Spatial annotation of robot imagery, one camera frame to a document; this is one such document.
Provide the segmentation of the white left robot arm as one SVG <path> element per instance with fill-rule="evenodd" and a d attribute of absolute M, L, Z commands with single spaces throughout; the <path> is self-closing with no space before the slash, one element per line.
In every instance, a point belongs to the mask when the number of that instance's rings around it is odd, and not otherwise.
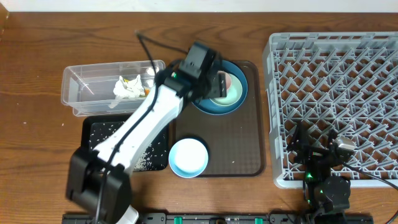
<path fill-rule="evenodd" d="M 71 156 L 66 197 L 84 208 L 90 223 L 135 223 L 130 178 L 149 144 L 192 101 L 226 96 L 221 54 L 195 42 L 184 59 L 155 74 L 154 86 L 110 137 Z"/>

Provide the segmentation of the pile of white rice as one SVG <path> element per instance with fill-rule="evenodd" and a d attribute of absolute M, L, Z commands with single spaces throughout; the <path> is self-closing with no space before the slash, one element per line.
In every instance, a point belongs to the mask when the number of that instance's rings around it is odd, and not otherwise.
<path fill-rule="evenodd" d="M 90 150 L 92 151 L 95 146 L 106 140 L 123 124 L 124 121 L 93 123 L 88 140 Z M 168 153 L 168 128 L 164 128 L 142 154 L 134 168 L 134 172 L 164 169 L 168 164 Z"/>

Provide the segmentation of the white napkin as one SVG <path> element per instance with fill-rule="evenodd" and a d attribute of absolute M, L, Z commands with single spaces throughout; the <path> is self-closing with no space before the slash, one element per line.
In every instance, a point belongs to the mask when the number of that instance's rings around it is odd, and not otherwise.
<path fill-rule="evenodd" d="M 132 80 L 127 80 L 120 76 L 114 86 L 113 93 L 115 95 L 115 99 L 109 105 L 110 108 L 116 107 L 123 99 L 143 98 L 147 95 L 145 88 L 142 85 L 140 75 Z"/>

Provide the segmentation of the light blue bowl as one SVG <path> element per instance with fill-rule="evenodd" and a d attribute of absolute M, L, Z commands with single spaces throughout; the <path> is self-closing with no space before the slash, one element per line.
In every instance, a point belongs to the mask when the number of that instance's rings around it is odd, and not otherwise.
<path fill-rule="evenodd" d="M 179 177 L 190 179 L 199 176 L 209 160 L 206 146 L 199 140 L 185 138 L 177 141 L 169 152 L 169 166 Z"/>

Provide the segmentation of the pink cup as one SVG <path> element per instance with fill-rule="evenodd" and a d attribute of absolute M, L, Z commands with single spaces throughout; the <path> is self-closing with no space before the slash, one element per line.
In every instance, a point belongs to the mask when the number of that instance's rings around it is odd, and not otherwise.
<path fill-rule="evenodd" d="M 228 91 L 231 86 L 231 82 L 232 82 L 230 74 L 226 73 L 224 71 L 219 71 L 218 74 L 223 75 L 225 77 L 226 91 Z"/>

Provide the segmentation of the green pandan cake wrapper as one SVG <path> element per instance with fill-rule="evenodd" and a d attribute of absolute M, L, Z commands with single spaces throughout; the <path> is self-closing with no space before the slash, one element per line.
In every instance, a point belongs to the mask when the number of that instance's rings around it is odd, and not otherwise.
<path fill-rule="evenodd" d="M 126 95 L 130 98 L 146 97 L 150 92 L 150 89 L 142 84 L 140 77 L 133 80 L 124 79 L 123 82 Z"/>

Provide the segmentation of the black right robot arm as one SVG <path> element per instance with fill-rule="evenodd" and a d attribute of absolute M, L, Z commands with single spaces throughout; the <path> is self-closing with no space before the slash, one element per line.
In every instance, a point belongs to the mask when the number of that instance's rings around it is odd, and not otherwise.
<path fill-rule="evenodd" d="M 356 146 L 333 129 L 325 147 L 310 145 L 309 137 L 305 127 L 298 123 L 287 145 L 289 152 L 297 154 L 294 162 L 305 166 L 303 194 L 310 209 L 297 223 L 348 223 L 345 210 L 350 207 L 351 182 L 332 175 L 331 168 L 348 162 Z"/>

